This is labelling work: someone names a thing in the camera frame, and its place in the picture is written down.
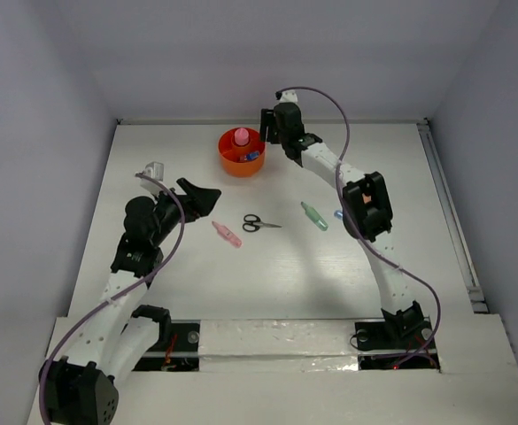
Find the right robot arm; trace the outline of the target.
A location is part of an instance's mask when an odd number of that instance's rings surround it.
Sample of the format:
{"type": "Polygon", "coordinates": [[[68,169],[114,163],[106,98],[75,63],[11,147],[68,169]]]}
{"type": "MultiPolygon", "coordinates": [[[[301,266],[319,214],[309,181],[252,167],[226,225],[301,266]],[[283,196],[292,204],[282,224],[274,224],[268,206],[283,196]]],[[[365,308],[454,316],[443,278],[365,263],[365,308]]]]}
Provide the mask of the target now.
{"type": "Polygon", "coordinates": [[[380,321],[356,325],[358,347],[362,351],[416,349],[424,339],[421,332],[430,328],[430,323],[400,267],[382,259],[384,253],[391,255],[393,251],[393,211],[383,176],[346,164],[321,138],[306,132],[297,104],[281,102],[272,109],[262,109],[259,134],[263,142],[281,145],[287,158],[337,191],[344,227],[367,256],[383,315],[380,321]]]}

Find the black handled scissors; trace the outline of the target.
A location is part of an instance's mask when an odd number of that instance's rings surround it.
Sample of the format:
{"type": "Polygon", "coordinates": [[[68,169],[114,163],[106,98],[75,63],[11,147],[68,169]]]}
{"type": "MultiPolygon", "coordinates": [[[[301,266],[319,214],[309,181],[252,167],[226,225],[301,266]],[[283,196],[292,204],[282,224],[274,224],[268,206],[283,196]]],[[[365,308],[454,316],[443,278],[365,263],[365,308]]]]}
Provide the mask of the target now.
{"type": "Polygon", "coordinates": [[[281,225],[264,222],[258,215],[253,213],[248,213],[244,215],[243,218],[243,231],[247,233],[255,233],[261,230],[262,228],[281,228],[281,225]]]}

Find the pink highlighter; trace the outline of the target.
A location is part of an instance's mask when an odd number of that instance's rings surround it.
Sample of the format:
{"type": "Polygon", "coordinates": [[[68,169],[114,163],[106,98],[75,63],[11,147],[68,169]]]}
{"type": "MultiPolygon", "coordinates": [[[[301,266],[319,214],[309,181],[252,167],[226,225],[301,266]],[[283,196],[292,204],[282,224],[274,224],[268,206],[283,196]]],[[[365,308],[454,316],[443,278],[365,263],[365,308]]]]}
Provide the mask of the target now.
{"type": "Polygon", "coordinates": [[[212,225],[222,239],[229,242],[232,246],[236,248],[240,248],[242,246],[241,239],[237,235],[235,235],[229,228],[216,221],[213,221],[212,225]]]}

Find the pink glue stick tube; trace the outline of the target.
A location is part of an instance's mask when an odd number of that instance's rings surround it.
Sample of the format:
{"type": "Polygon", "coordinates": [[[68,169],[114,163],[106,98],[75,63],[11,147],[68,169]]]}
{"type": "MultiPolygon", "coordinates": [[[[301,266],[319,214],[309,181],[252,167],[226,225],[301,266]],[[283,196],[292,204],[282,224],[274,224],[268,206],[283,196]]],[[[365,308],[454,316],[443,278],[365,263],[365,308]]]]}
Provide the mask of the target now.
{"type": "Polygon", "coordinates": [[[233,143],[235,146],[243,147],[250,142],[250,134],[249,131],[244,128],[238,128],[234,133],[233,143]]]}

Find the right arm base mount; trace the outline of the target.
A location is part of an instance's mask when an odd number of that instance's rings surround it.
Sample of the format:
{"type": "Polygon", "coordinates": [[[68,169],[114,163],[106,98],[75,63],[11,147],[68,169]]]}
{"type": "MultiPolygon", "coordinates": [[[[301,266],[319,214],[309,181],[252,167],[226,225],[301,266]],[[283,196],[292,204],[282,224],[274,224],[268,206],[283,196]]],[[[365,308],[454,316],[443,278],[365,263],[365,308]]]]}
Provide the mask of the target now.
{"type": "Polygon", "coordinates": [[[408,336],[395,340],[384,321],[357,321],[350,346],[357,351],[360,370],[435,369],[440,361],[434,340],[422,348],[432,333],[429,321],[408,336]]]}

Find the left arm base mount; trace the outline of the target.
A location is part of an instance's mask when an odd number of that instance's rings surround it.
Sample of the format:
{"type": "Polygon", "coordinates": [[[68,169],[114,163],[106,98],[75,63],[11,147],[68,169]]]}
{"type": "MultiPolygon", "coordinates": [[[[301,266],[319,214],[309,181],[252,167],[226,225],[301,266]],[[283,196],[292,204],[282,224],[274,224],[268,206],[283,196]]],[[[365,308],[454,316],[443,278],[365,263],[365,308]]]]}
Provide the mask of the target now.
{"type": "Polygon", "coordinates": [[[136,363],[137,372],[197,372],[199,370],[199,321],[173,321],[171,336],[158,342],[136,363]]]}

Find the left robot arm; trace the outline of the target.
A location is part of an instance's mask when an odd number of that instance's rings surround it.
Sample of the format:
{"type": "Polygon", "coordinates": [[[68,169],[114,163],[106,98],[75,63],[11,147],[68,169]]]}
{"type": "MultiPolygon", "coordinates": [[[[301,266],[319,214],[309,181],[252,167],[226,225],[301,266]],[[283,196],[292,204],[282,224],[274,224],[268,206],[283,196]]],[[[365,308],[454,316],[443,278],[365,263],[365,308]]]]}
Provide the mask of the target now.
{"type": "Polygon", "coordinates": [[[171,260],[160,245],[174,230],[208,216],[219,189],[184,178],[176,193],[146,174],[147,195],[125,206],[124,233],[97,306],[60,339],[39,374],[39,408],[45,424],[109,424],[120,386],[149,350],[172,341],[170,312],[143,303],[156,275],[171,260]]]}

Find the clear blue-capped glue bottle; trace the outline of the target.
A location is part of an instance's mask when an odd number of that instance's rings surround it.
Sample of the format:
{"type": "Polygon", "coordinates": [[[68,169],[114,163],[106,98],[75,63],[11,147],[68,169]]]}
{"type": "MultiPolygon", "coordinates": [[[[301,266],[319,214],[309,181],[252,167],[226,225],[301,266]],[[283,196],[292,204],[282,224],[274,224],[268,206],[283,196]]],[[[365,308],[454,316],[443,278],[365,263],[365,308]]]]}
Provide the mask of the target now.
{"type": "Polygon", "coordinates": [[[238,161],[240,163],[252,162],[252,161],[256,160],[259,157],[260,157],[260,152],[259,151],[252,151],[252,152],[248,152],[248,153],[240,156],[238,161]]]}

